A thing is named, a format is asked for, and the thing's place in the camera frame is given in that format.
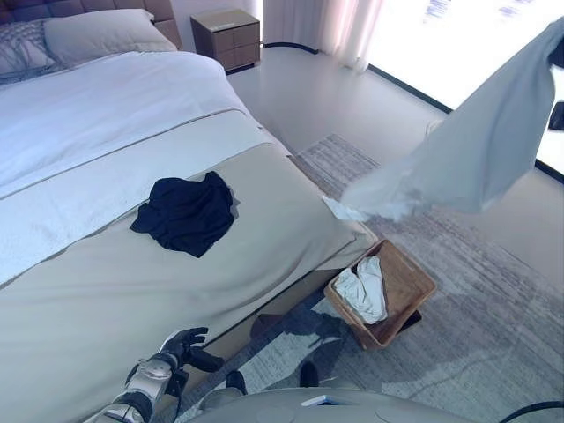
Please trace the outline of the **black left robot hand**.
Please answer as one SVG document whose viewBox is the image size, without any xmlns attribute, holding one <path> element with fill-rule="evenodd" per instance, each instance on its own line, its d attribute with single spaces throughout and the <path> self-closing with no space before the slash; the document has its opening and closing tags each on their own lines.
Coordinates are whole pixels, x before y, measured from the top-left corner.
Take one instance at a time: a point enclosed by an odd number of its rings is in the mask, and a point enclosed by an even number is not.
<svg viewBox="0 0 564 423">
<path fill-rule="evenodd" d="M 217 372 L 225 361 L 221 357 L 210 354 L 201 346 L 208 330 L 206 327 L 178 330 L 166 339 L 160 352 L 174 356 L 178 368 L 190 365 L 206 373 Z"/>
</svg>

